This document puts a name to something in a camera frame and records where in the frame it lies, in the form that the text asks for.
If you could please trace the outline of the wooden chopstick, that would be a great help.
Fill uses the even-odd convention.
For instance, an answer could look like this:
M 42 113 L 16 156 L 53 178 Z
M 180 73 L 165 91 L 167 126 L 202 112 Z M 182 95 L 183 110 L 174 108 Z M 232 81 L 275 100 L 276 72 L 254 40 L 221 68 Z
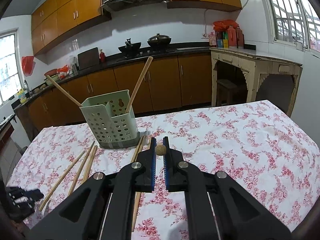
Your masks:
M 144 135 L 144 136 L 145 136 L 145 138 L 143 140 L 140 152 L 142 152 L 142 150 L 143 150 L 144 141 L 146 139 L 146 135 Z M 134 230 L 135 230 L 135 224 L 136 224 L 136 219 L 137 219 L 137 212 L 138 212 L 138 208 L 139 208 L 140 197 L 141 197 L 141 193 L 137 192 L 136 196 L 135 196 L 135 203 L 134 203 L 134 208 L 133 208 L 133 219 L 132 219 L 132 227 L 131 227 L 132 232 L 134 232 Z
M 148 140 L 148 146 L 147 146 L 147 150 L 148 150 L 148 149 L 150 149 L 150 146 L 151 146 L 151 141 L 152 141 L 152 137 L 150 137 L 150 138 L 149 138 L 149 140 Z
M 83 176 L 82 181 L 81 181 L 82 184 L 89 178 L 89 173 L 90 173 L 90 170 L 91 170 L 91 167 L 92 167 L 92 163 L 93 163 L 93 159 L 94 159 L 96 151 L 97 151 L 97 145 L 94 145 L 92 150 L 91 150 L 91 153 L 89 154 L 89 160 L 88 160 L 88 163 L 86 165 L 84 176 Z
M 142 143 L 143 143 L 143 140 L 144 140 L 145 136 L 143 135 L 142 137 L 140 137 L 140 140 L 137 144 L 137 147 L 135 149 L 135 152 L 131 158 L 131 163 L 134 163 L 136 161 L 136 158 L 137 158 L 137 155 L 138 153 L 141 151 L 141 146 L 142 146 Z
M 49 75 L 46 78 L 67 98 L 69 98 L 73 103 L 75 103 L 78 107 L 82 107 L 82 104 L 78 102 L 75 98 L 73 98 L 66 90 L 64 90 L 58 83 L 56 83 Z
M 80 167 L 79 167 L 79 169 L 78 169 L 78 171 L 76 173 L 76 176 L 75 176 L 75 178 L 74 178 L 74 180 L 72 182 L 71 188 L 69 189 L 68 196 L 70 196 L 73 193 L 74 188 L 75 188 L 75 186 L 77 184 L 77 181 L 78 181 L 78 179 L 80 177 L 80 174 L 82 172 L 82 169 L 84 168 L 84 165 L 85 165 L 85 163 L 87 161 L 87 158 L 89 157 L 89 154 L 91 153 L 91 150 L 92 150 L 93 146 L 94 146 L 94 142 L 92 142 L 91 146 L 87 150 L 87 153 L 85 154 L 85 157 L 84 157 L 84 159 L 83 159 L 83 161 L 82 161 L 82 163 L 81 163 L 81 165 L 80 165 Z
M 134 99 L 135 99 L 135 97 L 136 97 L 136 94 L 137 94 L 137 92 L 138 92 L 138 90 L 139 90 L 139 88 L 140 88 L 140 85 L 141 85 L 141 83 L 142 83 L 142 81 L 143 81 L 143 79 L 144 79 L 144 77 L 145 77 L 145 75 L 146 75 L 146 72 L 148 71 L 148 69 L 149 69 L 152 61 L 153 61 L 153 57 L 151 57 L 151 56 L 148 57 L 145 65 L 144 65 L 144 68 L 143 68 L 143 70 L 141 71 L 141 74 L 140 74 L 140 76 L 139 76 L 139 79 L 138 79 L 137 82 L 136 82 L 136 85 L 135 85 L 134 90 L 133 90 L 133 92 L 132 92 L 132 95 L 131 95 L 131 98 L 130 98 L 130 100 L 129 100 L 129 103 L 127 104 L 127 108 L 126 108 L 126 111 L 125 111 L 126 114 L 131 111 L 133 101 L 134 101 Z
M 44 209 L 46 203 L 48 202 L 48 200 L 51 198 L 52 194 L 54 193 L 54 191 L 57 189 L 57 187 L 60 185 L 60 183 L 63 181 L 63 179 L 65 178 L 65 176 L 68 174 L 68 172 L 73 168 L 73 166 L 80 160 L 80 158 L 84 155 L 85 151 L 82 151 L 80 153 L 80 155 L 73 160 L 73 162 L 66 168 L 66 170 L 63 172 L 63 174 L 60 176 L 60 178 L 58 179 L 58 181 L 54 184 L 54 186 L 50 189 L 50 191 L 48 192 L 48 194 L 46 195 L 46 197 L 44 198 L 44 200 L 42 201 L 42 203 L 39 206 L 39 211 L 42 212 L 42 210 Z
M 155 147 L 155 152 L 156 152 L 156 155 L 163 156 L 163 155 L 166 155 L 167 148 L 165 145 L 159 144 Z
M 89 178 L 89 174 L 90 174 L 90 171 L 91 171 L 91 168 L 92 168 L 92 164 L 93 164 L 93 160 L 94 160 L 95 154 L 97 152 L 97 148 L 98 148 L 97 146 L 94 146 L 94 148 L 93 148 L 93 151 L 91 153 L 88 165 L 86 167 L 86 172 L 85 172 L 85 175 L 84 175 L 84 178 L 83 178 L 83 182 L 85 182 Z

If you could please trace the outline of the floral pink tablecloth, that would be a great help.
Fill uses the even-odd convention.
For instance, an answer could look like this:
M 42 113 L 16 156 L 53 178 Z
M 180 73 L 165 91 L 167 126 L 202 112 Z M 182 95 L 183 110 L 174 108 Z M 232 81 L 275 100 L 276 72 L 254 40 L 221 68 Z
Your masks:
M 319 239 L 319 147 L 286 114 L 267 100 L 210 107 L 136 119 L 140 137 L 169 146 L 201 171 L 226 172 L 291 232 L 291 239 Z M 42 212 L 25 219 L 30 230 L 68 197 L 91 146 L 97 145 L 89 178 L 119 172 L 136 146 L 101 148 L 87 122 L 43 129 L 27 148 L 7 187 L 39 189 L 44 198 L 66 168 L 85 151 L 52 194 Z M 130 239 L 190 239 L 183 192 L 165 185 L 164 155 L 156 155 L 155 187 L 141 192 Z

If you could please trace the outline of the green perforated utensil holder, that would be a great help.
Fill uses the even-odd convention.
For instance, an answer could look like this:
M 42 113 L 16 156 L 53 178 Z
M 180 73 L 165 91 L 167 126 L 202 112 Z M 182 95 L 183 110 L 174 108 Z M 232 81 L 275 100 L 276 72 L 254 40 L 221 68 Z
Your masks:
M 80 107 L 99 146 L 119 149 L 136 146 L 140 139 L 135 114 L 126 112 L 129 90 L 87 98 Z

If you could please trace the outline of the yellow detergent bottle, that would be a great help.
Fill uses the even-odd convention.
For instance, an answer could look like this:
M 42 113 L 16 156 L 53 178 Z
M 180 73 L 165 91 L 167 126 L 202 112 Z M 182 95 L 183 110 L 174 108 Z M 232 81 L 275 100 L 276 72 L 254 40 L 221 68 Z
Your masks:
M 27 101 L 26 93 L 25 93 L 25 90 L 23 88 L 21 88 L 17 92 L 17 96 L 18 96 L 18 99 L 19 99 L 21 104 L 23 104 L 23 103 L 25 103 Z

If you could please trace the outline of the wooden lower cabinets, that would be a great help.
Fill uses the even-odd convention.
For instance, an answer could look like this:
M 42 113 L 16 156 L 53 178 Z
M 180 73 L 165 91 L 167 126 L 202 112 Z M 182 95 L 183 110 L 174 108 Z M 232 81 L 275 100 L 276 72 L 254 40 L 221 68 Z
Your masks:
M 61 84 L 73 98 L 129 90 L 133 92 L 145 61 L 104 68 Z M 212 63 L 210 53 L 182 54 L 154 59 L 132 104 L 137 117 L 210 106 Z M 57 88 L 48 87 L 36 98 L 14 109 L 28 138 L 50 126 L 85 122 L 80 108 Z

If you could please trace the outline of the wooden cabinets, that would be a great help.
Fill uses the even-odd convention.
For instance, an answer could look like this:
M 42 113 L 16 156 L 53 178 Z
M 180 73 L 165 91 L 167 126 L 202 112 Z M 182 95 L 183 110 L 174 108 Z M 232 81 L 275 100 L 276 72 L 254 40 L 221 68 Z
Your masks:
M 240 0 L 45 0 L 31 15 L 33 54 L 46 53 L 71 36 L 110 20 L 112 12 L 161 2 L 168 8 L 226 12 L 243 8 Z
M 104 68 L 61 84 L 73 98 L 129 90 L 133 92 L 145 61 Z M 132 104 L 137 117 L 210 106 L 212 63 L 210 53 L 182 54 L 154 59 Z M 85 122 L 80 108 L 57 88 L 48 87 L 36 98 L 14 109 L 28 138 L 50 126 Z

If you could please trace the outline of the stacked bowls on counter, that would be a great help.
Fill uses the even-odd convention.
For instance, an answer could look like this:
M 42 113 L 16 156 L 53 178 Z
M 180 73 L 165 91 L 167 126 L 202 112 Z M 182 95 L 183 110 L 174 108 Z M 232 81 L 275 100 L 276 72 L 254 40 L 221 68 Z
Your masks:
M 64 79 L 65 77 L 67 77 L 69 74 L 72 74 L 72 73 L 73 73 L 72 68 L 66 64 L 62 68 L 52 69 L 52 70 L 46 72 L 44 74 L 44 76 L 45 76 L 44 81 L 47 85 L 50 85 L 51 81 L 48 80 L 47 76 L 49 76 L 54 81 L 58 81 L 58 80 Z

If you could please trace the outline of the red hanging plastic bag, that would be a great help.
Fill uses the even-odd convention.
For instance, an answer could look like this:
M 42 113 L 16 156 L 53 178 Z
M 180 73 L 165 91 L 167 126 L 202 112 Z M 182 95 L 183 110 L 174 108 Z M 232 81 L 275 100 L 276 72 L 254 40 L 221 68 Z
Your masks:
M 23 56 L 21 64 L 24 76 L 31 76 L 35 67 L 34 56 Z

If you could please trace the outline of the cream carved side table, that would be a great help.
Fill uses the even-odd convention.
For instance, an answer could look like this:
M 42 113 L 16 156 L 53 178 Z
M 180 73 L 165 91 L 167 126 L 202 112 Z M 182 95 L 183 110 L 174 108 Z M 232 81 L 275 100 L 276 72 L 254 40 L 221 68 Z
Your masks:
M 289 101 L 287 116 L 291 116 L 296 102 L 300 77 L 303 71 L 302 64 L 281 59 L 255 50 L 236 48 L 210 48 L 212 61 L 212 99 L 211 104 L 216 106 L 217 97 L 217 62 L 224 62 L 239 68 L 246 80 L 247 100 L 256 100 L 257 92 L 266 78 L 271 75 L 288 75 L 293 78 L 293 91 Z

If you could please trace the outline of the dark cutting board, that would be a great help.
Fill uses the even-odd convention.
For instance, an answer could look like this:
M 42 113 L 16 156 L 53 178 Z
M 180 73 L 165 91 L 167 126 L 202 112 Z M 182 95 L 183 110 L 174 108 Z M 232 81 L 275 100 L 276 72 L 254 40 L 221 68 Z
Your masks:
M 78 54 L 79 70 L 84 70 L 100 63 L 98 47 Z

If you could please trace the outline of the small red bottle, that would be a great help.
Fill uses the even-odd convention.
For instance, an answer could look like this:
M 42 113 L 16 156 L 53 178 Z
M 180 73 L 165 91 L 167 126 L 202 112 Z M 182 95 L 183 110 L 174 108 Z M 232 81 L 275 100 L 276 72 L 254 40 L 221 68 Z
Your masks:
M 100 54 L 99 54 L 99 57 L 100 57 L 100 62 L 101 63 L 104 63 L 105 62 L 105 53 L 103 52 L 103 50 L 101 49 L 100 50 Z

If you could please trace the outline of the black wok left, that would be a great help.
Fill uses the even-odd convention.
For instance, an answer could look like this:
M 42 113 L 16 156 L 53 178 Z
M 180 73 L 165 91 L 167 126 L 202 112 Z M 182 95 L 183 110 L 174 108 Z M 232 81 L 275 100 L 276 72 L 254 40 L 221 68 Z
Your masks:
M 118 49 L 120 52 L 124 53 L 127 56 L 134 56 L 139 54 L 140 47 L 140 42 L 132 43 L 131 38 L 129 38 L 125 41 L 125 45 L 119 47 Z

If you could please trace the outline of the red bottles and bag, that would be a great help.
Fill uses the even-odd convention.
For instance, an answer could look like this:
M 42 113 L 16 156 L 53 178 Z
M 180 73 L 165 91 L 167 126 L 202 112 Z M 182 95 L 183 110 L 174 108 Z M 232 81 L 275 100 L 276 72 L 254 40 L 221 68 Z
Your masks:
M 216 21 L 209 34 L 209 45 L 216 48 L 244 48 L 244 34 L 234 20 Z

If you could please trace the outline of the black lidded wok right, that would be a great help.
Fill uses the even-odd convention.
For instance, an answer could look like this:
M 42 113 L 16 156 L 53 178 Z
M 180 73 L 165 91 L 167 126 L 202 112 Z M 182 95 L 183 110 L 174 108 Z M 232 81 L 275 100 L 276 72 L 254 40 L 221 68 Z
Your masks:
M 168 35 L 156 34 L 150 37 L 147 43 L 153 50 L 166 50 L 171 43 L 171 38 Z

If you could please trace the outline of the wooden upper cabinets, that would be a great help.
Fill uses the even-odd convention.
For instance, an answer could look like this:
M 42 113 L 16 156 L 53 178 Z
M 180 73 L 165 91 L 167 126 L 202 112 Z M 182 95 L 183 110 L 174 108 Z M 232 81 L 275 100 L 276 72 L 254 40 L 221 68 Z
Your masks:
M 226 12 L 243 8 L 240 0 L 45 0 L 31 15 L 33 54 L 46 53 L 71 36 L 110 20 L 112 12 L 161 2 L 168 8 Z

